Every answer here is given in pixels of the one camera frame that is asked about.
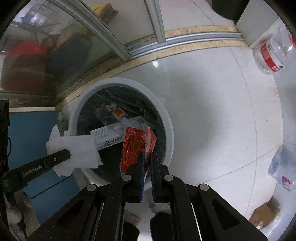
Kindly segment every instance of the black pants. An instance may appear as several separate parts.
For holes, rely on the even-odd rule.
[[[153,241],[172,241],[172,217],[167,213],[157,213],[150,220],[150,231]],[[122,241],[137,241],[140,231],[131,223],[124,222]]]

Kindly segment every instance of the red food packet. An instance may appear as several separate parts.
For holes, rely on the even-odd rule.
[[[156,136],[147,126],[144,130],[127,127],[123,143],[120,170],[127,172],[129,165],[138,161],[139,152],[145,153],[145,171],[149,169],[150,154],[153,152]]]

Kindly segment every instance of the brown cardboard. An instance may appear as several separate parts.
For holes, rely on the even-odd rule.
[[[253,211],[251,218],[249,219],[250,223],[258,227],[261,225],[266,226],[274,219],[274,213],[270,210],[267,204],[256,208]]]

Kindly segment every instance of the glass panel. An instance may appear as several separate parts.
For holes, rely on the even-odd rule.
[[[121,44],[154,34],[143,0],[83,0]]]
[[[54,95],[116,56],[48,1],[30,1],[0,39],[0,93]]]

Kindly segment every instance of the person's foot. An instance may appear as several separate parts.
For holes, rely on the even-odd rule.
[[[141,218],[139,218],[137,215],[131,213],[128,210],[124,210],[124,221],[131,223],[132,225],[137,227],[141,222]]]
[[[159,212],[171,214],[171,211],[170,211],[170,203],[169,202],[166,202],[166,203],[155,203],[153,201],[152,189],[150,189],[149,208],[155,214],[156,213],[159,213]]]

